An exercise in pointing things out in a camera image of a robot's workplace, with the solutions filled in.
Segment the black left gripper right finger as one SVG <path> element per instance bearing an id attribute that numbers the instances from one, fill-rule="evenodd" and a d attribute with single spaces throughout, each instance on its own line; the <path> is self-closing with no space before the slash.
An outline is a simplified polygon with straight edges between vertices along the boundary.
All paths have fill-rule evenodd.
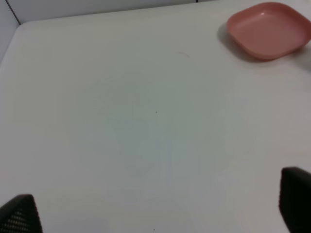
<path id="1" fill-rule="evenodd" d="M 298 167 L 281 171 L 279 210 L 291 233 L 311 231 L 311 174 Z"/>

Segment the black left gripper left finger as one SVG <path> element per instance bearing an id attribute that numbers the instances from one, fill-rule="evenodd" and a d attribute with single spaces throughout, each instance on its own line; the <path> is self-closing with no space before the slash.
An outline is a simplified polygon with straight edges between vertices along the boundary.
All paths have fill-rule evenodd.
<path id="1" fill-rule="evenodd" d="M 1 233 L 42 233 L 42 225 L 31 194 L 20 194 L 0 207 Z"/>

